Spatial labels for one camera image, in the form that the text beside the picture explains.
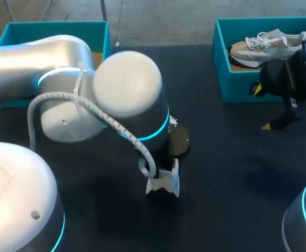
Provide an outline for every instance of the cardboard box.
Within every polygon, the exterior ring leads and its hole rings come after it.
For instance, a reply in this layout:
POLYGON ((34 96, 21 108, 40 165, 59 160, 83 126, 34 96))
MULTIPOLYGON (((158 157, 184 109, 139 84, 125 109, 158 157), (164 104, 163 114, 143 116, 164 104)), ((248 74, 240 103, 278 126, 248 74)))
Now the cardboard box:
MULTIPOLYGON (((0 46, 16 45, 55 35, 72 35, 84 40, 94 54, 95 66, 112 54, 108 23, 100 22, 31 22, 8 23, 0 46)), ((30 99, 4 103, 1 107, 27 107, 30 99)))
POLYGON ((250 93, 254 83, 259 83, 259 69, 234 67, 228 59, 227 48, 246 37, 256 37, 260 32, 280 29, 286 34, 306 32, 306 17, 225 18, 216 20, 212 55, 223 102, 274 102, 281 97, 265 94, 255 97, 250 93))

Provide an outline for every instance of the white cable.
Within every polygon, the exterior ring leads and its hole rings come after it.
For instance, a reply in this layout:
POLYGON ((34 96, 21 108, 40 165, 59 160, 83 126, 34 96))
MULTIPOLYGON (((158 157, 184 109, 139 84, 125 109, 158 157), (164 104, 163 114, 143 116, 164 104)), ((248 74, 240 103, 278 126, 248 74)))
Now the white cable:
MULTIPOLYGON (((113 127, 116 131, 118 131, 120 134, 126 136, 126 138, 142 153, 142 155, 145 157, 145 159, 148 162, 149 165, 149 171, 145 167, 145 160, 139 159, 139 168, 144 176, 149 178, 154 178, 156 175, 156 165, 153 160, 152 155, 149 153, 148 149, 127 129, 125 129, 119 122, 117 122, 115 119, 110 117, 108 114, 104 113, 100 108, 98 108, 93 102, 90 100, 81 97, 76 96, 78 98, 79 104, 85 107, 86 110, 88 110, 91 114, 94 116, 102 119, 105 121, 108 125, 113 127)), ((35 128, 34 128, 34 111, 36 106, 40 102, 44 102, 47 100, 62 100, 62 101, 75 101, 75 95, 72 93, 66 93, 66 92, 49 92, 40 94, 36 98, 32 100, 28 107, 28 131, 29 131, 29 143, 30 143, 30 149, 32 151, 35 150, 35 128)))
POLYGON ((85 67, 84 62, 78 63, 78 67, 79 67, 79 74, 78 74, 78 77, 77 77, 77 80, 76 80, 76 83, 75 83, 75 87, 74 87, 74 95, 75 95, 74 96, 74 104, 75 104, 75 107, 77 109, 78 115, 82 119, 84 117, 83 117, 83 112, 82 112, 81 106, 79 105, 78 90, 79 90, 79 86, 80 86, 81 80, 83 79, 84 67, 85 67))

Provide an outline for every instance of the shoe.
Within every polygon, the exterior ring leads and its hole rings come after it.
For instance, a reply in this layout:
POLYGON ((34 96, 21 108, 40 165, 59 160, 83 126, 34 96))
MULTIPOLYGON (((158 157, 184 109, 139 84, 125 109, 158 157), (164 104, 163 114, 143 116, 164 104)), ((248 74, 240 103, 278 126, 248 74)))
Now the shoe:
POLYGON ((230 56, 246 67, 257 68, 271 59, 288 59, 301 50, 301 42, 306 39, 306 32, 288 35, 276 29, 268 33, 259 33, 257 38, 232 45, 230 56))

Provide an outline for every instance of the floor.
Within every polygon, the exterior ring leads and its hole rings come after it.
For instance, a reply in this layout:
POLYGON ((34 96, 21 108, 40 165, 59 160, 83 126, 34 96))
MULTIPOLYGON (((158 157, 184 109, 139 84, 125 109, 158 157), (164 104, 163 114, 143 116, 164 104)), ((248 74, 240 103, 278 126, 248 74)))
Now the floor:
MULTIPOLYGON (((102 20, 99 0, 10 0, 19 22, 102 20)), ((120 46, 208 44, 215 20, 306 16, 306 0, 105 0, 120 46)), ((0 0, 0 35, 10 22, 0 0)))

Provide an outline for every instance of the cable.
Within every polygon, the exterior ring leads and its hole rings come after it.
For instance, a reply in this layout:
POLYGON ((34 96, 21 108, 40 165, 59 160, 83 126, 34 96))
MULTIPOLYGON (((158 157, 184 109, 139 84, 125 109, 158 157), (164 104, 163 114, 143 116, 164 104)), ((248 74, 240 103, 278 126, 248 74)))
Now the cable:
POLYGON ((36 106, 44 101, 47 100, 61 100, 61 101, 71 101, 74 102, 75 98, 78 98, 79 104, 85 107, 91 114, 96 116, 97 118, 102 119, 105 121, 108 125, 113 127, 116 131, 118 131, 120 134, 123 134, 126 136, 126 138, 142 153, 142 155, 147 160, 147 163, 149 165, 149 171, 146 169, 145 166, 145 160, 140 158, 138 165, 143 173, 144 176, 149 178, 154 178, 156 175, 156 165, 153 160, 152 155, 149 153, 148 149, 127 129, 125 129, 119 122, 117 122, 115 119, 110 117, 108 114, 104 113, 103 110, 98 108, 93 102, 90 100, 81 97, 81 96, 75 96, 72 93, 66 93, 66 92, 49 92, 40 94, 36 98, 32 100, 28 107, 28 114, 27 114, 27 120, 28 120, 28 131, 29 131, 29 148, 34 151, 35 145, 36 145, 36 139, 35 139, 35 128, 34 128, 34 111, 36 106))

